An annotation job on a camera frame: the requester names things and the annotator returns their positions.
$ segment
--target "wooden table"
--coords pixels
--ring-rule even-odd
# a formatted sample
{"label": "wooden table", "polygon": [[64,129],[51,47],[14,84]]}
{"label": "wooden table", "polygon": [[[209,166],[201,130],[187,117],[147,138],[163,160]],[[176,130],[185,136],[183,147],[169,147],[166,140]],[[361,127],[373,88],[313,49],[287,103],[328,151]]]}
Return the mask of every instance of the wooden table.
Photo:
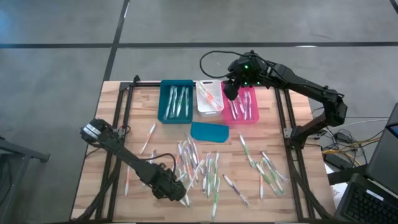
{"label": "wooden table", "polygon": [[[118,89],[119,82],[104,82],[96,112],[97,118],[102,118],[112,123]],[[312,119],[312,114],[308,98],[292,91],[290,95],[297,125],[309,122]],[[261,200],[259,198],[259,173],[249,165],[243,147],[239,142],[238,134],[241,133],[255,161],[261,160],[262,156],[259,150],[262,150],[269,155],[281,173],[287,177],[289,176],[274,90],[256,87],[256,97],[260,112],[260,119],[256,124],[230,126],[229,138],[223,144],[196,141],[201,158],[204,158],[208,152],[213,154],[216,152],[220,153],[218,175],[226,174],[251,204],[251,207],[247,208],[239,196],[221,178],[218,209],[214,222],[297,221],[291,183],[284,184],[285,194],[277,197],[264,182],[265,197]],[[146,135],[154,123],[157,123],[157,127],[142,157],[149,157],[152,149],[156,149],[158,154],[165,152],[177,154],[177,142],[185,139],[185,132],[190,132],[190,124],[162,124],[157,119],[158,103],[159,87],[134,88],[129,117],[131,132],[126,137],[125,147],[136,155],[139,155],[139,151],[146,141]],[[288,118],[287,109],[284,109],[285,117]],[[194,121],[223,123],[222,116],[199,117],[196,109],[196,100],[194,100],[193,112]],[[317,143],[314,140],[308,140],[307,142]],[[76,193],[72,218],[78,217],[99,191],[105,155],[106,152],[104,150],[99,150],[85,160]],[[334,214],[333,196],[319,147],[306,146],[303,150],[303,157],[312,192],[326,210]],[[164,162],[168,167],[172,167],[172,160],[169,157],[157,159],[156,162]],[[119,178],[114,222],[211,221],[214,196],[209,200],[206,198],[201,191],[201,181],[188,193],[192,201],[191,208],[185,208],[176,201],[171,202],[168,199],[157,200],[148,187],[142,186],[142,182],[137,178],[135,172],[131,172],[129,195],[125,197],[126,169],[127,167],[123,163]],[[301,190],[300,198],[304,214],[307,214]]]}

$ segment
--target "yellow cable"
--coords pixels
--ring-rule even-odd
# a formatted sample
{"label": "yellow cable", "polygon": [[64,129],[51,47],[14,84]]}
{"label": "yellow cable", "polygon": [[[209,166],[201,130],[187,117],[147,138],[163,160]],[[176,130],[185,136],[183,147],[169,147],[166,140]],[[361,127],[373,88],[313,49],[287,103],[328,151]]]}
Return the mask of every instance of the yellow cable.
{"label": "yellow cable", "polygon": [[365,141],[359,141],[359,142],[355,142],[355,143],[349,144],[349,145],[347,145],[347,146],[345,146],[344,148],[341,148],[341,149],[330,149],[330,150],[323,151],[322,153],[324,153],[324,154],[328,154],[328,153],[338,153],[338,152],[341,152],[343,149],[346,149],[346,148],[348,148],[348,147],[353,147],[353,146],[355,146],[355,145],[362,144],[362,143],[376,142],[376,141],[378,141],[378,140],[380,140],[380,138],[375,138],[375,139],[365,140]]}
{"label": "yellow cable", "polygon": [[346,153],[346,152],[340,152],[340,153],[342,153],[342,154],[344,154],[344,155],[346,155],[346,156],[352,158],[359,166],[361,165],[361,163],[359,163],[356,159],[354,159],[354,157],[353,157],[352,155],[350,155],[350,154],[348,154],[348,153]]}

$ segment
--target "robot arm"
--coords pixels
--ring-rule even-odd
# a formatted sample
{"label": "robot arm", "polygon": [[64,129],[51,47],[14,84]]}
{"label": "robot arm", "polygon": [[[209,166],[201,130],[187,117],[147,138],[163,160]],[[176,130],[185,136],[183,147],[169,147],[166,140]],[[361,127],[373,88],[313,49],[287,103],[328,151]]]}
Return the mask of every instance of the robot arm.
{"label": "robot arm", "polygon": [[185,187],[181,181],[175,181],[174,172],[165,170],[165,164],[150,164],[149,159],[140,159],[126,149],[121,143],[117,132],[102,119],[93,119],[80,131],[81,138],[88,144],[96,142],[108,152],[129,165],[136,171],[140,180],[152,189],[156,198],[168,198],[171,201],[180,200],[185,196]]}
{"label": "robot arm", "polygon": [[204,56],[211,53],[228,53],[240,56],[228,67],[229,73],[222,76],[229,79],[224,88],[224,93],[230,100],[237,97],[239,87],[262,85],[267,88],[293,90],[323,104],[325,110],[322,115],[304,126],[293,128],[289,143],[294,149],[302,149],[309,135],[327,126],[338,126],[344,123],[347,106],[343,102],[344,95],[336,90],[300,78],[285,65],[267,61],[254,53],[253,50],[244,54],[213,51]]}

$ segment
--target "gray floor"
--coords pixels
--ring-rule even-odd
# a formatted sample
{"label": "gray floor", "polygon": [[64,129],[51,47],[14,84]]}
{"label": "gray floor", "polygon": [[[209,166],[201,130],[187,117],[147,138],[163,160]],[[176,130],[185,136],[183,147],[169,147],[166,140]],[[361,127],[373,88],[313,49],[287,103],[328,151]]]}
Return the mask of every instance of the gray floor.
{"label": "gray floor", "polygon": [[[111,43],[122,4],[123,0],[0,0],[0,44]],[[398,41],[398,14],[388,0],[132,0],[120,40],[341,41]],[[398,101],[398,47],[253,49],[301,77],[344,93],[349,107],[346,124],[387,118]],[[79,127],[94,115],[110,50],[0,49],[0,136],[51,153],[47,164],[34,161],[29,166],[12,215],[15,223],[68,220],[86,147]],[[198,61],[209,50],[118,49],[110,79],[206,79]],[[233,59],[211,56],[204,61],[205,69],[224,74]],[[310,103],[312,109],[320,106]],[[360,140],[385,123],[343,128]],[[327,145],[330,139],[321,142]],[[366,148],[368,159],[373,149],[374,145]]]}

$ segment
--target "monitor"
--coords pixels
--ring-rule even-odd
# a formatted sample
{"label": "monitor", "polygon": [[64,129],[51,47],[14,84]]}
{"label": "monitor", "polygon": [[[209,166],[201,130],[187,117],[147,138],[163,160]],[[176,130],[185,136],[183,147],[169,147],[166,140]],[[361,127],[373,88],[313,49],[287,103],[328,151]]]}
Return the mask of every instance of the monitor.
{"label": "monitor", "polygon": [[395,104],[386,128],[366,168],[366,175],[398,194],[398,103]]}

